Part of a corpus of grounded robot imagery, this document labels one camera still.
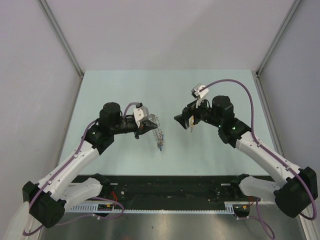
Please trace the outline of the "aluminium frame post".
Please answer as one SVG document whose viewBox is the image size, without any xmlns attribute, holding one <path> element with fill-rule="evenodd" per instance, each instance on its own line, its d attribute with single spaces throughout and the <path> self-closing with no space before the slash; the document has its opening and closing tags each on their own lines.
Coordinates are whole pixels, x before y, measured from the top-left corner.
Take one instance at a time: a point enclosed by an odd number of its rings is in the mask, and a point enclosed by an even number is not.
<svg viewBox="0 0 320 240">
<path fill-rule="evenodd" d="M 293 21 L 294 17 L 296 16 L 299 8 L 301 7 L 304 0 L 294 0 L 285 15 L 284 20 L 280 24 L 279 29 L 277 30 L 269 48 L 267 49 L 265 55 L 262 58 L 261 63 L 259 64 L 257 70 L 255 71 L 256 76 L 259 78 L 263 73 L 265 67 L 267 66 L 268 62 L 270 61 L 271 57 L 275 53 L 277 47 L 279 46 L 282 38 L 284 37 L 287 29 L 289 28 L 291 22 Z"/>
<path fill-rule="evenodd" d="M 63 33 L 53 11 L 51 10 L 47 0 L 37 0 L 39 7 L 41 8 L 44 16 L 46 17 L 49 25 L 51 26 L 57 40 L 59 41 L 62 49 L 64 50 L 66 56 L 68 57 L 69 61 L 71 62 L 74 70 L 76 71 L 77 75 L 82 79 L 84 77 L 84 71 L 81 69 L 80 64 L 78 63 L 74 52 L 68 43 L 65 34 Z"/>
</svg>

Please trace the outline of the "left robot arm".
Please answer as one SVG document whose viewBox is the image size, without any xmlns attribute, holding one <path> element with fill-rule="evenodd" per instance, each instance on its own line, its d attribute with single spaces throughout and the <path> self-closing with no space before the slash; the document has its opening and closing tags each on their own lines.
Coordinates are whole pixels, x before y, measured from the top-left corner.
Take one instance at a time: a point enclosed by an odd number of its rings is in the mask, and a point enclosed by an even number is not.
<svg viewBox="0 0 320 240">
<path fill-rule="evenodd" d="M 141 135 L 158 126 L 150 119 L 149 110 L 135 103 L 131 115 L 126 116 L 116 102 L 105 103 L 99 117 L 86 127 L 80 143 L 69 157 L 36 183 L 28 181 L 22 188 L 23 200 L 29 203 L 29 214 L 45 228 L 52 228 L 66 210 L 97 197 L 105 200 L 111 188 L 97 175 L 78 186 L 70 186 L 76 176 L 97 159 L 114 142 L 116 135 L 133 133 Z"/>
</svg>

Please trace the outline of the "left aluminium frame post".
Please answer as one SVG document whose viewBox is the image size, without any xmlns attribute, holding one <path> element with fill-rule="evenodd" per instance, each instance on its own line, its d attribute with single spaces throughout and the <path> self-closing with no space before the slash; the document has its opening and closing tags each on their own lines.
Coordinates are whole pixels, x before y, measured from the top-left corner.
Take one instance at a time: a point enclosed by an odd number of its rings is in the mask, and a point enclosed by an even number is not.
<svg viewBox="0 0 320 240">
<path fill-rule="evenodd" d="M 53 11 L 51 10 L 47 0 L 37 0 L 39 7 L 41 8 L 44 16 L 46 17 L 49 25 L 51 26 L 57 40 L 59 41 L 62 49 L 64 50 L 66 56 L 68 57 L 69 61 L 71 62 L 74 70 L 76 71 L 77 75 L 82 79 L 84 77 L 84 71 L 81 69 L 80 64 L 78 63 L 74 52 L 68 43 L 65 34 L 63 33 Z"/>
</svg>

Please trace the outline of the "right aluminium frame post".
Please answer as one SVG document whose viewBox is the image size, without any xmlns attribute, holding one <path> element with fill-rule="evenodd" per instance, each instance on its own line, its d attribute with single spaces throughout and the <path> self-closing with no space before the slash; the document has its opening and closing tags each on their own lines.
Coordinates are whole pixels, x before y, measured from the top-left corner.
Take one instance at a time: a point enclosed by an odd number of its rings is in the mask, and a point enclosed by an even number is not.
<svg viewBox="0 0 320 240">
<path fill-rule="evenodd" d="M 294 17 L 296 16 L 299 8 L 301 7 L 304 0 L 294 0 L 285 15 L 284 20 L 280 24 L 279 29 L 277 30 L 269 48 L 267 49 L 265 55 L 262 58 L 261 63 L 259 64 L 257 70 L 255 71 L 256 76 L 259 78 L 263 73 L 265 67 L 267 66 L 268 62 L 270 61 L 271 57 L 275 53 L 277 47 L 279 46 L 282 38 L 284 37 L 287 29 L 289 28 L 291 22 L 293 21 Z"/>
</svg>

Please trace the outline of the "yellow tag key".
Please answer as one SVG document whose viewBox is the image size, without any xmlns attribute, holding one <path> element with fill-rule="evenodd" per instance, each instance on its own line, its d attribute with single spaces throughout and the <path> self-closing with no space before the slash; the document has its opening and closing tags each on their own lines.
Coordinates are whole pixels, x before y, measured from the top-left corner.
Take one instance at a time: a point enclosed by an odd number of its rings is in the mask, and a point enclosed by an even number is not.
<svg viewBox="0 0 320 240">
<path fill-rule="evenodd" d="M 196 124 L 195 124 L 195 119 L 193 116 L 191 116 L 189 118 L 189 127 L 190 127 L 190 132 L 193 132 L 193 129 L 195 128 Z"/>
</svg>

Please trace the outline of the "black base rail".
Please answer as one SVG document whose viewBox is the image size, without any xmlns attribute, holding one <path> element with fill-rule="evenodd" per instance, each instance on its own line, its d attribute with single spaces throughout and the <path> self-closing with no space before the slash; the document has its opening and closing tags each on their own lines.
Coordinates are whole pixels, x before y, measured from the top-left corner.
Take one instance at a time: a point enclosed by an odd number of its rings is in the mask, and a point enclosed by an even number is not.
<svg viewBox="0 0 320 240">
<path fill-rule="evenodd" d="M 213 211 L 235 202 L 246 208 L 255 197 L 233 189 L 234 175 L 102 175 L 101 198 L 110 197 L 126 210 Z"/>
</svg>

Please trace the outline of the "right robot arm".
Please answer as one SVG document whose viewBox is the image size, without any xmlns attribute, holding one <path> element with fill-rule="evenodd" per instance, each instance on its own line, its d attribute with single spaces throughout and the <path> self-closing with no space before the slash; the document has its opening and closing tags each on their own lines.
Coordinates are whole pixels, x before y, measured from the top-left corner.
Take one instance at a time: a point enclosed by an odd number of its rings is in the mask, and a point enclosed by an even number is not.
<svg viewBox="0 0 320 240">
<path fill-rule="evenodd" d="M 201 103 L 193 101 L 174 119 L 186 130 L 199 122 L 216 127 L 223 143 L 250 157 L 272 177 L 268 181 L 248 174 L 239 175 L 230 188 L 235 200 L 242 201 L 247 196 L 260 198 L 276 204 L 291 218 L 301 215 L 308 206 L 312 206 L 314 213 L 310 220 L 317 217 L 316 172 L 310 167 L 302 169 L 260 142 L 254 136 L 253 129 L 235 117 L 229 97 L 216 96 L 212 105 L 208 105 L 207 100 Z"/>
</svg>

